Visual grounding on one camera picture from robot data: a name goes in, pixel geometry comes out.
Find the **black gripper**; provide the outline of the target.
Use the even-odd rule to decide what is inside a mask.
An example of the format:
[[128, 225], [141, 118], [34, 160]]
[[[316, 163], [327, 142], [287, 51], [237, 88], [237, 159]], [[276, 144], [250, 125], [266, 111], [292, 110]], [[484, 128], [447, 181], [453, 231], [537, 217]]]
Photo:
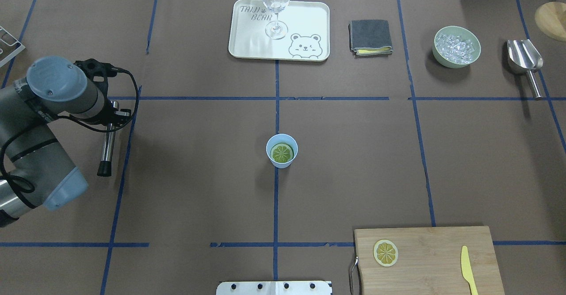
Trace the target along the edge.
[[95, 115], [91, 117], [91, 125], [108, 125], [108, 130], [122, 129], [130, 122], [129, 119], [132, 114], [130, 109], [118, 109], [115, 107], [115, 103], [109, 101], [103, 94], [97, 94], [97, 101], [92, 109], [95, 110]]

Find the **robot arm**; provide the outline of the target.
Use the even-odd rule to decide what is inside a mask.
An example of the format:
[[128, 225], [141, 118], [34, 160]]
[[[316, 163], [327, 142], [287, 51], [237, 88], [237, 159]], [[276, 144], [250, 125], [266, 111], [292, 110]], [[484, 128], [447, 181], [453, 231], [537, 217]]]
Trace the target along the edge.
[[115, 133], [134, 119], [139, 89], [133, 82], [135, 105], [121, 109], [108, 98], [108, 79], [126, 69], [88, 59], [71, 62], [59, 56], [35, 61], [25, 77], [1, 90], [1, 227], [16, 222], [39, 206], [58, 210], [81, 196], [88, 183], [71, 160], [49, 123], [70, 120], [104, 133], [98, 176], [112, 174]]

